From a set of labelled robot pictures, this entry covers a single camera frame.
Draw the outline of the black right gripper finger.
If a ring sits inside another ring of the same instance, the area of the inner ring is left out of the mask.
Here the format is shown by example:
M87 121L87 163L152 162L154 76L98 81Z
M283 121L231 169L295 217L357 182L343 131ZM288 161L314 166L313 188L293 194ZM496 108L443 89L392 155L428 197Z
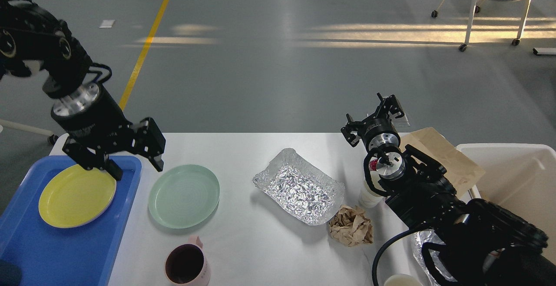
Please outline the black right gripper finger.
M377 93L377 96L381 103L374 112L374 120L393 123L394 119L405 117L405 112L395 95L383 97L380 93Z
M355 147L361 140L360 130L364 127L363 121L355 121L349 113L346 114L347 122L340 129L345 140L351 147Z

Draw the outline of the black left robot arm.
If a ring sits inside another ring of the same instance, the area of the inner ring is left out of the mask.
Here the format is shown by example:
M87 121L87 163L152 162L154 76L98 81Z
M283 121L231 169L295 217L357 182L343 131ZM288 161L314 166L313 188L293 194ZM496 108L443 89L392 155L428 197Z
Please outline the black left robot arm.
M119 181L110 155L127 152L163 171L165 137L151 117L132 123L105 88L113 75L94 62L67 23L33 0L1 0L1 74L24 78L36 61L48 72L43 92L54 99L50 115L68 134L62 147L85 170L103 170Z

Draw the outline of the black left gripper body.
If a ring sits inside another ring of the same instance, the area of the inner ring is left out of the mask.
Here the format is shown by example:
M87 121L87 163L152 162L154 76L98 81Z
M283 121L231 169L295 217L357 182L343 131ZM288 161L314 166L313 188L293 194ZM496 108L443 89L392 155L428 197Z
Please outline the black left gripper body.
M75 162L77 155L110 156L130 148L133 123L98 82L81 85L55 100L50 115L68 134L62 149Z

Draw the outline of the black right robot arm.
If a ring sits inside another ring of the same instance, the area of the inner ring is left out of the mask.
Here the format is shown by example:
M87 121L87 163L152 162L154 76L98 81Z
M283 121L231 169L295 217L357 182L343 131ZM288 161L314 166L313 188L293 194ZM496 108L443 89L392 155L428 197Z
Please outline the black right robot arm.
M509 210L485 201L465 203L445 177L446 168L412 145L401 151L391 116L404 111L394 95L383 98L373 114L354 121L348 114L342 135L351 146L363 142L368 187L386 198L387 206L408 227L389 239L373 260L378 262L394 242L433 230L442 244L423 243L421 254L441 286L553 286L555 265L542 255L548 246L544 231Z

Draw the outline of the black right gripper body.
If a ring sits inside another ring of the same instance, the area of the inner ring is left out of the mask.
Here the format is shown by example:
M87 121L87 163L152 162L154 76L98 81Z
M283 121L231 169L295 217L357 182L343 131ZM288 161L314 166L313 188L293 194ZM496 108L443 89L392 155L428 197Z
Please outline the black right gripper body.
M367 151L380 146L400 147L400 136L391 120L377 118L363 123L363 127L359 129L359 137Z

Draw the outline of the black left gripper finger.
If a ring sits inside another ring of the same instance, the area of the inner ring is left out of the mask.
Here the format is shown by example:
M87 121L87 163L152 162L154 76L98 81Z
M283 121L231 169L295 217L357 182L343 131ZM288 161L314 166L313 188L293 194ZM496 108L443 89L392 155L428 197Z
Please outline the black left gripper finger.
M163 171L162 155L165 151L165 137L155 120L151 117L143 118L139 123L131 124L129 129L131 131L129 153L144 157L156 171Z
M105 171L110 174L115 181L120 181L123 177L123 170L121 167L119 167L119 165L117 165L117 163L115 163L115 161L110 159L107 155L95 155L92 153L77 155L76 163L88 171L93 169Z

